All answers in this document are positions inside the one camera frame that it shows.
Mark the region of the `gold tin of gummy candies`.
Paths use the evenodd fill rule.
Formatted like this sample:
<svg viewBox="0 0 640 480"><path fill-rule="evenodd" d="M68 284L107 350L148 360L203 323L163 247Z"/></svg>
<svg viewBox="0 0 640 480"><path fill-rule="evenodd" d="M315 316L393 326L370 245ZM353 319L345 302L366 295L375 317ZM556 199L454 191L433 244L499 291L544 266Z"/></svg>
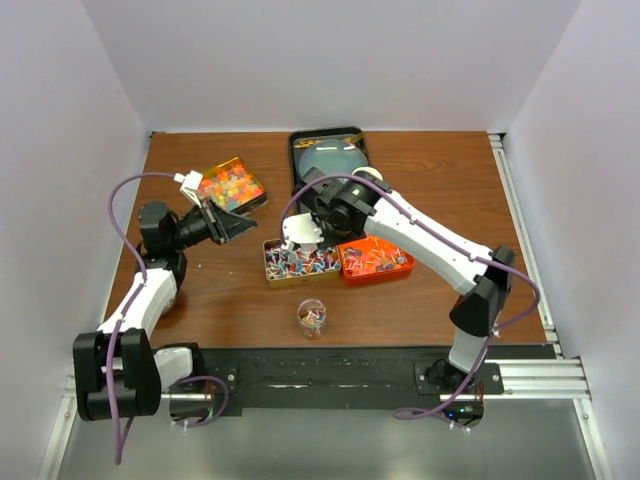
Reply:
<svg viewBox="0 0 640 480"><path fill-rule="evenodd" d="M207 170L197 194L202 202L212 200L238 215L247 215L267 203L265 187L238 156Z"/></svg>

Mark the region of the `orange tray of lollipops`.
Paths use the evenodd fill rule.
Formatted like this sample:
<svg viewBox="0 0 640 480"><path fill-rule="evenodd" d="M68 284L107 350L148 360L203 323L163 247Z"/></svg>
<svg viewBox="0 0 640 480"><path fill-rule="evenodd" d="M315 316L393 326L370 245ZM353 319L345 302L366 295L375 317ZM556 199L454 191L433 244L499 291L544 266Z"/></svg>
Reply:
<svg viewBox="0 0 640 480"><path fill-rule="evenodd" d="M338 246L344 283L361 287L408 277L416 260L406 251L375 236Z"/></svg>

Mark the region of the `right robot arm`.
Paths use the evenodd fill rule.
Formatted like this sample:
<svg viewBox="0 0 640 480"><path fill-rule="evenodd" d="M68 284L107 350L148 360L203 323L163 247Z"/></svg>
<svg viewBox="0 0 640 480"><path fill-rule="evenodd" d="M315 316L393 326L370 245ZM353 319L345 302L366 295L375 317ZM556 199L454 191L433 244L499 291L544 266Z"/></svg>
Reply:
<svg viewBox="0 0 640 480"><path fill-rule="evenodd" d="M449 230L412 206L370 167L333 175L312 168L294 199L307 211L283 216L281 238L287 249L375 236L429 267L458 293L449 313L455 333L448 357L427 371L432 382L459 393L476 386L483 351L511 291L513 251L490 249Z"/></svg>

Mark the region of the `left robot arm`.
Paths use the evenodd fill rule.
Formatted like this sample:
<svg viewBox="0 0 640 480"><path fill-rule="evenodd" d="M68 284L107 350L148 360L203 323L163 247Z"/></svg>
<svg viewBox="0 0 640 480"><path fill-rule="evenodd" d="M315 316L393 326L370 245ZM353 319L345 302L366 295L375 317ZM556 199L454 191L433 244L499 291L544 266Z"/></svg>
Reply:
<svg viewBox="0 0 640 480"><path fill-rule="evenodd" d="M73 343L78 411L85 421L150 416L173 385L185 392L205 385L207 368L196 343L155 350L150 337L184 282L186 248L206 240L222 245L257 225L210 200L184 216L152 201L137 218L142 240L134 251L142 263L128 293L95 332L80 334Z"/></svg>

